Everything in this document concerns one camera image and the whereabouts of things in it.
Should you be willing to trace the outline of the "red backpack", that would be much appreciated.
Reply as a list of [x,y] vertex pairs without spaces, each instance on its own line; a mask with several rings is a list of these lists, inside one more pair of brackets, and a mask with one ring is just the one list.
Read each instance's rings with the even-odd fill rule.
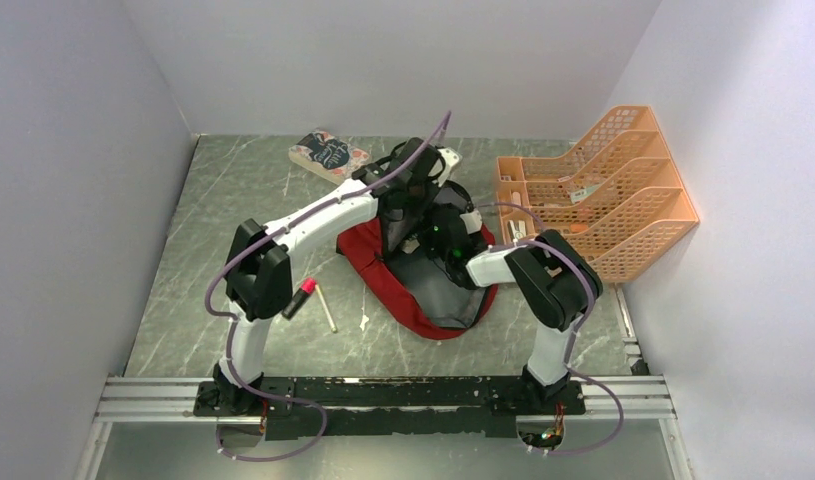
[[[336,240],[337,253],[346,257],[394,319],[417,335],[434,340],[456,338],[472,328],[496,294],[493,287],[469,290],[454,285],[421,248],[418,233],[426,214],[433,206],[446,204],[477,210],[466,189],[449,177],[417,229],[392,254],[381,253],[377,218],[343,232]],[[488,244],[494,242],[484,222],[481,233]]]

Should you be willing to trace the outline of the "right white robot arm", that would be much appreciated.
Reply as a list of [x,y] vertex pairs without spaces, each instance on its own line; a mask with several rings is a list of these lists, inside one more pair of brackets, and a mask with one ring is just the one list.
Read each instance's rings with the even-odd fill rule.
[[522,398],[531,412],[548,413],[571,377],[573,337],[603,293],[598,274],[556,230],[492,246],[450,204],[429,210],[418,239],[430,260],[458,287],[519,288],[539,322],[521,375]]

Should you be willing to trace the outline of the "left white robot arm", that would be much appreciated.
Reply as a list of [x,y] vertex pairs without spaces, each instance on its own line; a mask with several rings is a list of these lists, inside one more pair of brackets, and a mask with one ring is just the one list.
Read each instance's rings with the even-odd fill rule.
[[461,159],[451,148],[412,138],[309,206],[263,225],[248,220],[238,226],[218,276],[230,305],[225,311],[214,308],[217,280],[204,300],[211,315],[230,324],[224,355],[213,371],[220,405],[237,416],[258,406],[266,339],[273,318],[291,303],[294,264],[383,212],[424,213]]

